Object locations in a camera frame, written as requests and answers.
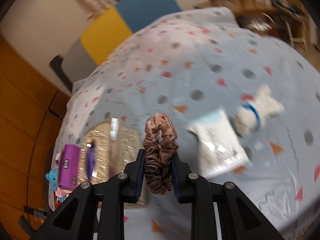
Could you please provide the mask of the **blue pink plush toy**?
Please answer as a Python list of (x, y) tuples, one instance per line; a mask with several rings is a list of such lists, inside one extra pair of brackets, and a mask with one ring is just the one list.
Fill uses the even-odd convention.
[(58, 175), (59, 175), (59, 170), (56, 167), (54, 169), (51, 169), (50, 172), (46, 174), (46, 179), (49, 181), (50, 191), (53, 191), (58, 201), (62, 203), (71, 192), (68, 190), (61, 189), (59, 187)]

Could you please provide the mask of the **white knit glove blue band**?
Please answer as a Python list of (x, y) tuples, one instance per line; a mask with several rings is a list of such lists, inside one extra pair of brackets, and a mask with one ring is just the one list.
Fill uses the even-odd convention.
[(236, 109), (233, 126), (238, 135), (245, 137), (264, 128), (269, 118), (283, 111), (284, 106), (272, 97), (271, 89), (262, 85), (254, 101), (249, 100)]

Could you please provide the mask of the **wooden desk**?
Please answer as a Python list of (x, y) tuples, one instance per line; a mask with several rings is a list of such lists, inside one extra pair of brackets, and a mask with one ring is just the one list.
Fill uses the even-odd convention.
[(236, 17), (249, 14), (265, 13), (268, 15), (276, 14), (278, 11), (271, 5), (259, 3), (254, 0), (223, 0), (208, 1), (193, 6), (194, 9), (203, 9), (209, 7), (226, 7), (232, 11)]

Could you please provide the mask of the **brown satin scrunchie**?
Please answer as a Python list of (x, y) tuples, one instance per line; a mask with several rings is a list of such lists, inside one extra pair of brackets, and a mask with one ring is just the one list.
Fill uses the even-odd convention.
[(173, 188), (169, 165), (178, 150), (177, 133), (172, 121), (156, 113), (145, 123), (145, 179), (152, 194), (164, 195)]

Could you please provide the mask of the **ornate silver tissue box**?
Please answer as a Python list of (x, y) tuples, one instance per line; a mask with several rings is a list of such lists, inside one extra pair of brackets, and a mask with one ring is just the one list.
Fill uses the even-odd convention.
[[(91, 179), (87, 177), (87, 156), (94, 148), (95, 162)], [(118, 118), (109, 118), (83, 135), (78, 161), (77, 183), (106, 182), (112, 176), (124, 172), (126, 164), (135, 161), (142, 148), (139, 133)]]

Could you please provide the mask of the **purple box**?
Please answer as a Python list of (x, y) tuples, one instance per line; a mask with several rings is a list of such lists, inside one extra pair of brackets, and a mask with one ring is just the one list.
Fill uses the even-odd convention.
[(72, 191), (77, 187), (78, 163), (81, 149), (72, 144), (66, 144), (63, 149), (58, 184), (61, 189)]

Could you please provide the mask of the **multicolour sofa backrest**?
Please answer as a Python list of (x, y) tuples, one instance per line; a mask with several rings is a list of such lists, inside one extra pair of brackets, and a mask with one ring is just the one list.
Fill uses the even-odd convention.
[(72, 84), (88, 77), (132, 34), (181, 10), (176, 0), (121, 0), (80, 35), (62, 57), (62, 70)]

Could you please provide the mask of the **patterned tablecloth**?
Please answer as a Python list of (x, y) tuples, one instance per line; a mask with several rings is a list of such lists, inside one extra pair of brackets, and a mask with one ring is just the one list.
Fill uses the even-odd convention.
[(106, 17), (72, 50), (76, 77), (54, 153), (82, 146), (85, 133), (111, 118), (144, 134), (145, 122), (166, 114), (178, 135), (178, 155), (194, 171), (194, 122), (223, 108), (229, 118), (263, 93), (284, 110), (239, 138), (249, 162), (215, 175), (233, 181), (285, 239), (306, 239), (319, 222), (319, 72), (287, 43), (238, 26), (224, 7), (156, 17), (132, 34), (108, 29)]

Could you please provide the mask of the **wet wipes packet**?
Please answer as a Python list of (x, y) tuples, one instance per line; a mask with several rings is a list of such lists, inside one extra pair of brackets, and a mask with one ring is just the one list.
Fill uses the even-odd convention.
[(198, 165), (204, 178), (212, 179), (249, 163), (224, 108), (191, 121), (188, 130), (199, 141)]

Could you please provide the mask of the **white folding table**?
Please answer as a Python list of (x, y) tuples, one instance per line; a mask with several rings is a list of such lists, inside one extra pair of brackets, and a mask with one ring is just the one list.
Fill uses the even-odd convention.
[(306, 40), (306, 15), (293, 3), (286, 0), (272, 0), (273, 6), (279, 11), (282, 21), (285, 23), (290, 44), (300, 44), (308, 54), (308, 45)]

